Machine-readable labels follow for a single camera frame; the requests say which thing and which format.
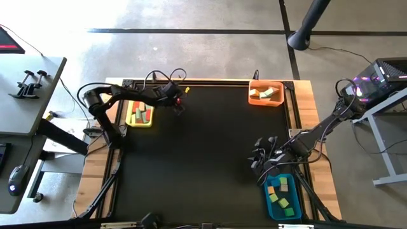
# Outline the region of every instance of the gray floor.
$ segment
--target gray floor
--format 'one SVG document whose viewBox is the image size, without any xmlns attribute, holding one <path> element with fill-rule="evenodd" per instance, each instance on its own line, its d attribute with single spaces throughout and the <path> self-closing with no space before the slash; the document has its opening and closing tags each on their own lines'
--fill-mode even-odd
<svg viewBox="0 0 407 229">
<path fill-rule="evenodd" d="M 283 29 L 278 0 L 194 1 L 5 1 L 0 22 L 46 55 L 68 58 L 62 79 L 76 93 L 80 85 L 106 77 L 145 76 L 150 70 L 183 67 L 192 78 L 250 78 L 255 69 L 264 79 L 292 79 L 283 35 L 87 34 L 85 28 Z M 285 0 L 291 29 L 301 25 L 311 0 Z M 403 0 L 332 0 L 320 31 L 407 31 Z M 43 15 L 38 12 L 46 9 Z M 23 45 L 29 54 L 36 54 Z M 311 47 L 344 48 L 378 57 L 407 56 L 406 37 L 313 36 Z M 295 52 L 302 80 L 311 80 L 319 116 L 336 101 L 336 80 L 353 77 L 368 63 L 332 50 Z M 72 102 L 58 85 L 49 108 L 66 117 Z M 371 134 L 358 129 L 361 142 L 378 151 Z M 361 151 L 349 123 L 328 137 L 329 157 L 342 216 L 352 223 L 405 228 L 407 183 L 373 187 L 387 176 L 380 155 Z M 47 200 L 24 200 L 14 215 L 0 215 L 0 224 L 67 219 L 79 184 L 78 176 L 47 174 L 40 191 Z"/>
</svg>

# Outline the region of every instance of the red block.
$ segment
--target red block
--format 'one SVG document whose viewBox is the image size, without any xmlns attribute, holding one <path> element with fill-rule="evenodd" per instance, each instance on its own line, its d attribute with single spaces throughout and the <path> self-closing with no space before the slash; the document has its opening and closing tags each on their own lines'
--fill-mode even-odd
<svg viewBox="0 0 407 229">
<path fill-rule="evenodd" d="M 151 109 L 147 110 L 146 119 L 147 119 L 147 121 L 150 121 L 150 119 L 151 119 Z"/>
<path fill-rule="evenodd" d="M 135 113 L 135 110 L 136 110 L 137 108 L 139 108 L 139 106 L 140 106 L 140 102 L 139 102 L 139 101 L 134 101 L 134 102 L 133 102 L 133 113 Z"/>
</svg>

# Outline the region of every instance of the yellow tray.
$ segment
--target yellow tray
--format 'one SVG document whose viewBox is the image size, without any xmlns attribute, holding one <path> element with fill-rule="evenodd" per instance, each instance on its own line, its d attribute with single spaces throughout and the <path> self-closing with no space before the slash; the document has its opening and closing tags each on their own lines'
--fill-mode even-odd
<svg viewBox="0 0 407 229">
<path fill-rule="evenodd" d="M 135 113 L 133 112 L 134 101 L 129 101 L 127 106 L 126 124 L 131 127 L 148 128 L 153 124 L 154 107 L 150 106 L 150 120 L 147 123 L 137 123 L 135 120 Z"/>
</svg>

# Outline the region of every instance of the blue tray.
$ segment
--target blue tray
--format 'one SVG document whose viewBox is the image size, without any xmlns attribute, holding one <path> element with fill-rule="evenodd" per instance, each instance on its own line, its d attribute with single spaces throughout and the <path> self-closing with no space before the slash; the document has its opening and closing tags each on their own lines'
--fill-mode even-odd
<svg viewBox="0 0 407 229">
<path fill-rule="evenodd" d="M 280 177 L 287 178 L 288 192 L 280 191 Z M 292 207 L 294 209 L 294 216 L 287 217 L 284 214 L 284 209 L 281 208 L 281 206 L 279 205 L 279 200 L 272 203 L 272 201 L 270 200 L 270 197 L 268 195 L 268 190 L 267 190 L 268 186 L 274 187 L 274 192 L 277 195 L 277 197 L 279 198 L 279 200 L 282 198 L 285 198 L 289 202 L 289 205 L 286 208 Z M 300 219 L 301 218 L 302 213 L 301 213 L 300 203 L 298 201 L 294 178 L 291 174 L 280 174 L 275 177 L 267 176 L 267 181 L 264 184 L 264 188 L 265 188 L 268 214 L 270 215 L 271 218 L 273 218 L 275 220 L 290 220 L 290 219 Z"/>
</svg>

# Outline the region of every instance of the black tabletop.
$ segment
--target black tabletop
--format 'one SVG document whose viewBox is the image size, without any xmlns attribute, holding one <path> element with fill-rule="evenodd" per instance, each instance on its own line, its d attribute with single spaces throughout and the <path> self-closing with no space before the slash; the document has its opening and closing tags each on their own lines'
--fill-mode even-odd
<svg viewBox="0 0 407 229">
<path fill-rule="evenodd" d="M 151 128 L 129 128 L 115 218 L 274 224 L 247 157 L 259 137 L 287 141 L 284 104 L 250 105 L 247 87 L 190 88 L 180 116 L 158 108 Z"/>
</svg>

